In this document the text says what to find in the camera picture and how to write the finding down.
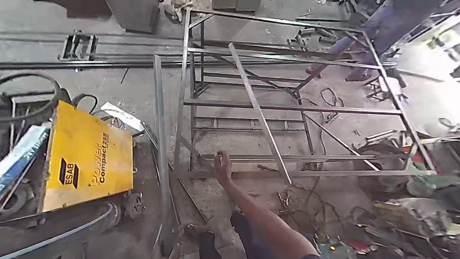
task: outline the esab logo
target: esab logo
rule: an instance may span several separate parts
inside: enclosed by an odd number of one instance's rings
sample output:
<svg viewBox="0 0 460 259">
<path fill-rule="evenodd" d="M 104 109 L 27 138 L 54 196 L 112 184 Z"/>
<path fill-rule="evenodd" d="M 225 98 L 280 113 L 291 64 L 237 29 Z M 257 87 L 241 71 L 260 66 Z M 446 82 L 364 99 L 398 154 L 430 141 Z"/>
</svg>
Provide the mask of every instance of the esab logo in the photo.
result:
<svg viewBox="0 0 460 259">
<path fill-rule="evenodd" d="M 78 166 L 76 164 L 67 164 L 64 158 L 61 159 L 61 171 L 59 181 L 62 185 L 73 184 L 75 189 L 78 185 Z"/>
</svg>

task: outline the human arm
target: human arm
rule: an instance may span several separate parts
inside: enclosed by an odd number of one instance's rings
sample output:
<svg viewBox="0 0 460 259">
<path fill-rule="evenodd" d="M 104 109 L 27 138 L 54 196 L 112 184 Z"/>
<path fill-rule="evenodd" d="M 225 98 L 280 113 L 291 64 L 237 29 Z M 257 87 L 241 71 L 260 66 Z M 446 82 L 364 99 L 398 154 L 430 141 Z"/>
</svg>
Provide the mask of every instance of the human arm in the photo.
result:
<svg viewBox="0 0 460 259">
<path fill-rule="evenodd" d="M 225 151 L 214 157 L 214 171 L 220 185 L 238 205 L 251 227 L 264 237 L 283 258 L 300 259 L 305 255 L 318 255 L 313 245 L 299 232 L 291 229 L 281 218 L 244 193 L 231 179 L 231 161 Z"/>
</svg>

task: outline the welded metal frame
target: welded metal frame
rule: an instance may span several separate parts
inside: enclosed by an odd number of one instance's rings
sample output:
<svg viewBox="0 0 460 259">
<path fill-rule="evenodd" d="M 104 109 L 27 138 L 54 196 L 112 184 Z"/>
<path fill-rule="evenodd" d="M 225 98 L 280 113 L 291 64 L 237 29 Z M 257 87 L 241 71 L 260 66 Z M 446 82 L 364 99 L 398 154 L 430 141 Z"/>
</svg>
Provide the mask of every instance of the welded metal frame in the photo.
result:
<svg viewBox="0 0 460 259">
<path fill-rule="evenodd" d="M 204 17 L 198 19 L 194 23 L 190 24 L 190 13 L 203 13 L 205 14 Z M 353 43 L 357 42 L 361 46 L 365 46 L 368 50 L 372 53 L 375 59 L 375 65 L 365 65 L 365 64 L 357 64 L 354 63 L 353 60 L 340 60 L 342 53 L 331 55 L 328 53 L 321 53 L 321 52 L 312 52 L 312 51 L 302 51 L 291 49 L 287 46 L 280 46 L 279 44 L 266 44 L 261 42 L 238 42 L 233 43 L 225 42 L 225 41 L 207 41 L 204 38 L 204 24 L 205 21 L 211 17 L 215 16 L 222 16 L 222 17 L 229 17 L 229 18 L 239 18 L 245 20 L 252 20 L 252 21 L 259 21 L 259 22 L 267 22 L 273 24 L 282 24 L 282 25 L 292 25 L 292 26 L 301 26 L 301 27 L 309 27 L 309 28 L 322 28 L 322 29 L 331 29 L 335 31 L 342 31 L 346 35 L 348 35 L 352 40 Z M 191 32 L 192 29 L 196 26 L 200 26 L 200 33 L 201 33 L 201 40 L 200 45 L 197 45 L 193 42 L 190 42 Z M 186 84 L 188 83 L 185 79 L 186 72 L 187 72 L 187 62 L 186 58 L 187 55 L 190 54 L 190 60 L 194 60 L 195 53 L 199 54 L 201 57 L 201 76 L 199 79 L 196 78 L 195 75 L 195 66 L 193 62 L 190 62 L 190 99 L 184 99 L 184 92 L 186 88 Z M 228 56 L 232 54 L 233 61 L 229 59 L 224 59 L 222 56 Z M 205 64 L 203 62 L 204 56 L 214 57 L 217 60 L 227 64 L 229 67 L 233 67 L 238 69 L 238 74 L 219 74 L 219 73 L 208 73 L 205 72 Z M 242 62 L 240 62 L 239 57 L 249 57 L 256 60 L 282 60 L 282 61 L 289 61 L 295 63 L 317 63 L 321 64 L 321 66 L 316 69 L 310 76 L 306 79 L 293 79 L 293 78 L 278 78 L 278 77 L 260 77 L 247 69 L 243 68 Z M 176 131 L 176 146 L 175 146 L 175 154 L 174 154 L 174 164 L 175 168 L 180 168 L 180 161 L 179 161 L 179 153 L 181 149 L 181 144 L 184 144 L 185 147 L 190 151 L 191 158 L 198 160 L 199 164 L 205 165 L 207 171 L 211 171 L 211 165 L 209 163 L 209 159 L 212 159 L 212 155 L 202 155 L 195 149 L 194 137 L 195 132 L 197 130 L 261 130 L 264 132 L 264 135 L 267 138 L 268 143 L 270 144 L 270 149 L 273 153 L 272 156 L 258 156 L 258 155 L 232 155 L 234 162 L 239 163 L 276 163 L 278 165 L 278 169 L 285 179 L 285 183 L 291 184 L 291 173 L 286 170 L 285 163 L 298 163 L 298 162 L 331 162 L 331 161 L 350 161 L 350 160 L 362 160 L 366 163 L 369 168 L 373 171 L 304 171 L 304 172 L 296 172 L 294 173 L 295 177 L 310 177 L 310 176 L 346 176 L 346 175 L 375 175 L 375 176 L 384 176 L 384 175 L 420 175 L 420 174 L 433 174 L 434 166 L 433 163 L 428 156 L 427 151 L 421 144 L 420 139 L 418 138 L 416 132 L 411 127 L 409 121 L 407 120 L 407 116 L 405 111 L 402 109 L 402 105 L 395 96 L 393 92 L 390 94 L 395 105 L 395 110 L 376 110 L 376 109 L 364 109 L 364 108 L 352 108 L 352 107 L 322 107 L 322 106 L 297 106 L 297 105 L 279 105 L 279 104 L 263 104 L 260 105 L 255 96 L 252 93 L 253 88 L 267 88 L 273 90 L 284 90 L 290 93 L 295 100 L 299 101 L 301 105 L 299 91 L 307 85 L 313 78 L 321 73 L 329 65 L 340 65 L 340 66 L 348 66 L 348 67 L 360 67 L 366 69 L 373 69 L 378 70 L 380 75 L 383 77 L 384 83 L 387 83 L 387 75 L 386 72 L 378 59 L 377 53 L 375 49 L 367 37 L 367 35 L 361 31 L 354 30 L 354 29 L 341 29 L 335 28 L 331 26 L 321 26 L 317 24 L 308 24 L 303 22 L 295 22 L 295 21 L 288 21 L 288 20 L 281 20 L 281 19 L 274 19 L 274 18 L 261 18 L 261 17 L 254 17 L 245 14 L 239 13 L 228 13 L 228 12 L 219 12 L 219 11 L 203 11 L 203 10 L 187 10 L 186 15 L 186 22 L 185 22 L 185 32 L 184 32 L 184 55 L 183 55 L 183 66 L 182 66 L 182 83 L 181 83 L 181 90 L 179 96 L 179 107 L 178 107 L 178 127 Z M 205 81 L 205 77 L 220 77 L 220 78 L 241 78 L 243 80 L 243 84 L 240 83 L 221 83 L 221 82 L 209 82 Z M 250 85 L 250 80 L 258 80 L 261 82 L 266 83 L 265 85 Z M 282 87 L 277 85 L 274 82 L 291 82 L 291 83 L 298 83 L 297 87 Z M 245 87 L 247 90 L 250 100 L 250 103 L 241 103 L 241 102 L 233 102 L 233 101 L 220 101 L 220 100 L 198 100 L 197 98 L 204 93 L 207 89 L 212 87 L 214 84 L 216 85 L 224 85 L 228 87 Z M 184 105 L 191 107 L 190 112 L 190 131 L 191 131 L 191 141 L 187 141 L 183 134 L 183 124 L 182 121 L 184 120 Z M 203 119 L 204 117 L 196 117 L 196 107 L 197 106 L 208 106 L 208 107 L 235 107 L 235 108 L 250 108 L 255 109 L 258 113 L 259 118 L 257 119 L 246 119 L 251 122 L 251 128 L 243 128 L 243 129 L 234 129 L 234 128 L 220 128 L 217 126 L 217 119 L 209 117 L 209 119 L 213 120 L 213 126 L 210 128 L 206 127 L 197 127 L 196 126 L 196 119 Z M 262 110 L 288 110 L 288 111 L 300 111 L 302 115 L 302 122 L 304 124 L 304 131 L 307 136 L 307 141 L 310 149 L 309 156 L 283 156 L 279 154 L 279 151 L 276 148 L 276 143 L 271 136 L 271 129 L 268 127 L 269 120 L 266 120 L 263 116 Z M 370 160 L 378 159 L 377 157 L 369 157 L 369 156 L 361 156 L 355 150 L 353 150 L 350 146 L 324 128 L 320 123 L 313 120 L 310 116 L 308 116 L 305 112 L 339 112 L 339 113 L 354 113 L 354 114 L 374 114 L 374 115 L 393 115 L 399 116 L 402 120 L 406 130 L 410 133 L 411 138 L 413 140 L 413 146 L 411 148 L 411 154 L 413 155 L 417 150 L 422 154 L 425 159 L 428 171 L 420 172 L 409 170 L 409 160 L 410 158 L 408 155 L 403 156 L 406 160 L 406 165 L 404 170 L 396 170 L 396 171 L 380 171 L 377 167 L 375 167 Z M 256 129 L 254 127 L 254 120 L 258 120 L 260 122 L 261 128 Z M 330 135 L 334 140 L 336 140 L 340 145 L 342 145 L 345 149 L 347 149 L 352 155 L 351 156 L 320 156 L 314 155 L 313 146 L 311 143 L 311 136 L 308 130 L 307 121 L 311 121 L 313 124 L 321 128 L 326 134 Z M 290 129 L 286 126 L 284 129 L 279 129 L 281 131 L 290 131 Z M 192 159 L 190 160 L 190 172 L 193 172 L 192 168 Z M 189 178 L 196 177 L 196 173 L 190 173 Z"/>
</svg>

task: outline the welding machine wheel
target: welding machine wheel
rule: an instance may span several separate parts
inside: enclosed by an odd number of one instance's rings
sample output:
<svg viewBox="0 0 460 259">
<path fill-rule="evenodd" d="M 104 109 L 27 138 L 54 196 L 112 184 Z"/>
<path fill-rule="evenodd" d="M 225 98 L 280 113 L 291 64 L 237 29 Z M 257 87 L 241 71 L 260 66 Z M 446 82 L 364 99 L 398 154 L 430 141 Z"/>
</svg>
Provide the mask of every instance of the welding machine wheel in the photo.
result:
<svg viewBox="0 0 460 259">
<path fill-rule="evenodd" d="M 142 197 L 138 193 L 133 193 L 125 198 L 125 218 L 135 219 L 142 212 Z"/>
</svg>

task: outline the black cable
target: black cable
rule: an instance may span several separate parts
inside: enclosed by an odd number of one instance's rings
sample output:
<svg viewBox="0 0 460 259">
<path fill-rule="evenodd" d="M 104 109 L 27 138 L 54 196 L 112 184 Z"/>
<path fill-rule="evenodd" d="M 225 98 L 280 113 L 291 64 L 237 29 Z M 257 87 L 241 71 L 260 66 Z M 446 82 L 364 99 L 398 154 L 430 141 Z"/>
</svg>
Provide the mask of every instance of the black cable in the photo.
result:
<svg viewBox="0 0 460 259">
<path fill-rule="evenodd" d="M 91 97 L 91 98 L 94 99 L 94 105 L 92 106 L 92 109 L 88 112 L 89 114 L 91 114 L 94 111 L 94 109 L 96 109 L 96 106 L 98 105 L 98 98 L 96 96 L 94 96 L 94 95 L 91 95 L 91 94 L 79 94 L 75 98 L 72 99 L 72 105 L 77 107 L 78 104 L 80 103 L 80 101 L 85 97 Z"/>
<path fill-rule="evenodd" d="M 61 94 L 61 86 L 54 78 L 44 75 L 44 74 L 40 74 L 40 73 L 25 72 L 25 73 L 17 73 L 17 74 L 6 76 L 4 78 L 0 78 L 0 84 L 6 83 L 18 77 L 41 77 L 41 78 L 47 79 L 54 86 L 54 95 L 51 98 L 51 100 L 49 100 L 49 102 L 47 102 L 42 108 L 36 110 L 35 112 L 31 112 L 27 115 L 21 115 L 21 116 L 17 116 L 14 118 L 13 117 L 1 117 L 0 123 L 25 120 L 25 119 L 40 115 L 41 113 L 44 113 L 46 110 L 50 108 L 54 108 L 58 105 L 59 97 Z"/>
</svg>

